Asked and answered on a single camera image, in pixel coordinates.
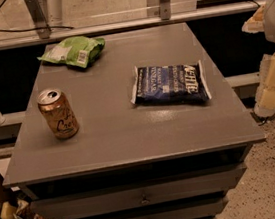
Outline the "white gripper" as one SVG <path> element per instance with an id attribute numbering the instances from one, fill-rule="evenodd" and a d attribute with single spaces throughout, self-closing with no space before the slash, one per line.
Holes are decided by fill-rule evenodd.
<path id="1" fill-rule="evenodd" d="M 265 7 L 261 5 L 242 26 L 246 33 L 264 31 L 266 40 L 275 43 L 275 0 L 266 0 Z M 275 114 L 275 52 L 265 54 L 260 63 L 254 111 L 259 117 L 268 117 Z"/>

